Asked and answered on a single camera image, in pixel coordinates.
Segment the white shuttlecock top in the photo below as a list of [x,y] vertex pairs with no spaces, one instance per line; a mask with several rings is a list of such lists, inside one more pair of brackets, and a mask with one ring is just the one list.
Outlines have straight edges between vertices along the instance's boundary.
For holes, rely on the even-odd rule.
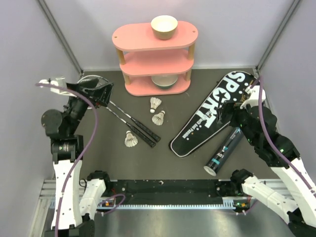
[[159,98],[151,97],[150,98],[150,113],[153,114],[161,103],[162,101]]

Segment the white shuttlecock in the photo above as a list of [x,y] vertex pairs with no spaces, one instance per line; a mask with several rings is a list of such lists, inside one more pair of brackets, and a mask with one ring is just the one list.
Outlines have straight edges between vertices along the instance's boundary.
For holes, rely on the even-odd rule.
[[164,121],[164,115],[165,115],[165,111],[163,110],[160,111],[158,114],[153,115],[152,122],[158,126],[162,125]]
[[150,113],[153,114],[161,103],[162,101],[159,98],[151,97],[150,98]]
[[126,138],[124,140],[124,144],[131,148],[138,144],[138,139],[136,136],[134,136],[130,130],[126,131]]

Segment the black shuttlecock tube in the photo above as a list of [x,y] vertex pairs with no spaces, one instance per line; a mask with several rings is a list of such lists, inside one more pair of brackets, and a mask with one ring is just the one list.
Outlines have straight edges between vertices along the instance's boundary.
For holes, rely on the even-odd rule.
[[241,129],[238,127],[233,129],[219,146],[217,151],[211,156],[209,161],[204,165],[204,170],[208,174],[216,176],[242,138],[243,133]]

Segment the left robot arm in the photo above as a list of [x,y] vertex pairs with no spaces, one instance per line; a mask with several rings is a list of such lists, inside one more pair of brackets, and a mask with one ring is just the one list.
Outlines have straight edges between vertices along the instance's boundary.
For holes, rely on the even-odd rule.
[[100,76],[86,76],[77,83],[67,83],[64,78],[43,79],[37,86],[49,87],[52,92],[69,97],[63,111],[50,109],[41,117],[50,138],[56,179],[54,217],[44,235],[93,237],[94,216],[101,197],[108,195],[113,185],[107,172],[96,170],[88,175],[83,195],[79,195],[79,175],[88,145],[75,132],[87,109],[96,113],[99,106],[108,105],[114,84]]

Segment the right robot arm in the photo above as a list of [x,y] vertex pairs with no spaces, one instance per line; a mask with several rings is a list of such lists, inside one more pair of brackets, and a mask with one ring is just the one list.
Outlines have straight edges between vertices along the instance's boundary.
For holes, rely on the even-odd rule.
[[276,213],[296,237],[316,235],[316,185],[306,171],[293,142],[277,132],[277,118],[261,103],[245,107],[225,103],[217,109],[217,121],[241,129],[255,153],[281,179],[292,198],[268,187],[246,169],[236,170],[230,188],[247,194]]

